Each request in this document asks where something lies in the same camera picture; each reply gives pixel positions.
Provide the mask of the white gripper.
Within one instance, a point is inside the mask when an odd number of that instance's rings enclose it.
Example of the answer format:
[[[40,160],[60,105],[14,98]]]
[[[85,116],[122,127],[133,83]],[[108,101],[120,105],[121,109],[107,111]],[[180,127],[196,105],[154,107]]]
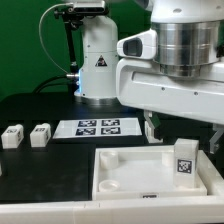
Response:
[[[117,65],[116,92],[123,105],[149,110],[145,122],[159,140],[155,112],[224,125],[223,60],[202,66],[197,78],[181,79],[163,75],[153,61],[125,58]]]

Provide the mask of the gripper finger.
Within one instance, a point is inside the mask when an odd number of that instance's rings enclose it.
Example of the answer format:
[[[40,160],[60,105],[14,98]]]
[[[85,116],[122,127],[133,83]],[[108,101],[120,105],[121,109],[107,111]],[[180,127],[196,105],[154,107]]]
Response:
[[[214,134],[209,141],[209,149],[211,154],[215,154],[219,149],[219,139],[224,134],[224,125],[214,124],[212,130]]]

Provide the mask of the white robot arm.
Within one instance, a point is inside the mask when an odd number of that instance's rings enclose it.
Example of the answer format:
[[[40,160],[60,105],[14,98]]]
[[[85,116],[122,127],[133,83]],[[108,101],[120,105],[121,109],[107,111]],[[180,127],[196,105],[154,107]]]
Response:
[[[209,122],[224,135],[224,0],[137,0],[151,27],[117,43],[121,104]]]

